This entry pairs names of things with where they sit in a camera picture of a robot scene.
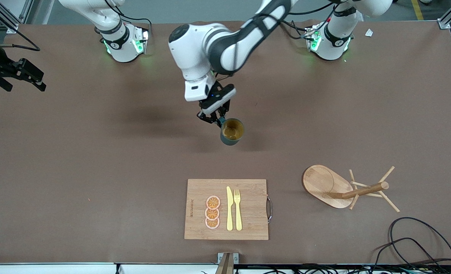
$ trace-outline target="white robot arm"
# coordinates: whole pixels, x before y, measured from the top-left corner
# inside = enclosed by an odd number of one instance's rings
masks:
[[[313,26],[319,29],[307,40],[307,48],[322,59],[338,59],[347,50],[352,31],[361,19],[360,12],[377,17],[391,3],[392,0],[349,0],[337,5],[329,22]]]
[[[122,6],[125,0],[59,1],[64,7],[83,15],[97,27],[104,38],[107,52],[116,61],[130,62],[145,52],[148,30],[123,23],[119,14],[112,9]]]
[[[229,111],[234,85],[222,87],[213,71],[232,75],[243,67],[253,50],[285,19],[298,0],[263,0],[255,16],[232,32],[212,23],[203,26],[185,24],[170,35],[168,45],[185,79],[185,100],[199,101],[198,117],[208,123],[221,121]],[[314,27],[309,49],[328,60],[339,58],[347,49],[352,30],[360,19],[357,11],[379,16],[392,0],[330,0],[337,3],[330,22]]]
[[[200,119],[221,126],[215,112],[223,118],[229,110],[229,100],[236,94],[234,85],[222,87],[211,70],[232,75],[241,69],[297,1],[263,0],[255,16],[236,32],[212,23],[185,24],[171,33],[168,45],[185,78],[185,100],[200,101],[202,110],[197,115]]]

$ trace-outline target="brown table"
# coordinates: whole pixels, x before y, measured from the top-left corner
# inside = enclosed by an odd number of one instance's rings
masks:
[[[156,25],[155,54],[129,64],[106,54],[91,25],[21,26],[42,51],[7,52],[41,68],[48,88],[0,89],[0,262],[208,262],[235,251],[243,263],[367,263],[404,215],[451,243],[448,30],[360,23],[337,61],[276,30],[224,81],[238,90],[228,117],[246,127],[227,147],[184,101],[166,44],[176,26]],[[367,184],[394,165],[386,193],[401,213],[371,197],[354,210],[326,206],[302,187],[313,164]],[[270,240],[184,240],[188,178],[267,179]],[[422,226],[402,222],[400,236],[450,257]],[[399,262],[390,252],[381,261]]]

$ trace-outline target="wooden mug stand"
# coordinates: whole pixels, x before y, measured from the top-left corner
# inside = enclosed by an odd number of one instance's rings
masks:
[[[352,170],[349,170],[349,174],[351,175],[351,183],[349,183],[340,175],[330,170],[330,168],[323,165],[314,165],[305,171],[303,182],[307,192],[334,208],[346,208],[349,206],[349,209],[352,210],[360,196],[373,196],[384,198],[396,212],[400,212],[393,202],[383,193],[383,190],[389,188],[389,184],[385,180],[394,168],[391,167],[377,184],[364,185],[355,182]]]

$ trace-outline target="metal handle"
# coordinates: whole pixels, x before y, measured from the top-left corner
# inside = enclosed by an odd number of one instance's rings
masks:
[[[269,202],[269,217],[268,217],[268,224],[271,221],[271,218],[273,217],[273,202],[269,198],[268,194],[266,195],[266,200]]]

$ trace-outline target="wooden base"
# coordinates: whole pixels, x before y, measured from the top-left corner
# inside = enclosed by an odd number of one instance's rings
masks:
[[[304,173],[303,182],[307,192],[334,208],[346,208],[354,199],[342,199],[342,194],[353,191],[353,188],[348,181],[326,166],[309,167]]]

